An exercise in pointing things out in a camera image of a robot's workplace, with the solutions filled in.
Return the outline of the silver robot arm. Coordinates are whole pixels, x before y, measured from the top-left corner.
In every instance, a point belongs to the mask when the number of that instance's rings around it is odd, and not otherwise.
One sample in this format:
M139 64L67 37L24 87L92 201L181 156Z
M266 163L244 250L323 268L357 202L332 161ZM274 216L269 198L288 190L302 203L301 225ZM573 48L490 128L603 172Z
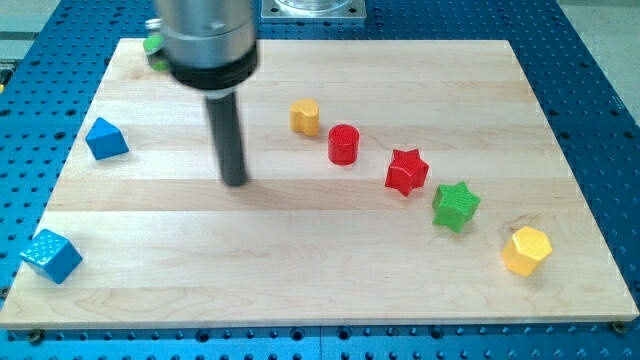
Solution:
M155 0L171 75L222 98L256 70L258 50L250 0Z

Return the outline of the green block behind arm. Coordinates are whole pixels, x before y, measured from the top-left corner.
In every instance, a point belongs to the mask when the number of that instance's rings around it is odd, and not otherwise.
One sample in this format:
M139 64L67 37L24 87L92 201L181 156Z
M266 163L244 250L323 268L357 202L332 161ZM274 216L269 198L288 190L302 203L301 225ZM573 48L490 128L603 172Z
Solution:
M148 66L154 71L167 71L168 60L164 52L164 37L160 34L148 36L143 41L143 50Z

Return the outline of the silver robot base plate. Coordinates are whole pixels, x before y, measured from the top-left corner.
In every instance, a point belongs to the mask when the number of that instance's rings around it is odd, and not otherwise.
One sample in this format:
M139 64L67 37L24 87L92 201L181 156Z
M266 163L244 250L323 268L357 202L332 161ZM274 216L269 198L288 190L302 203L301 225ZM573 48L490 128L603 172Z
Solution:
M262 0L263 19L364 19L365 0Z

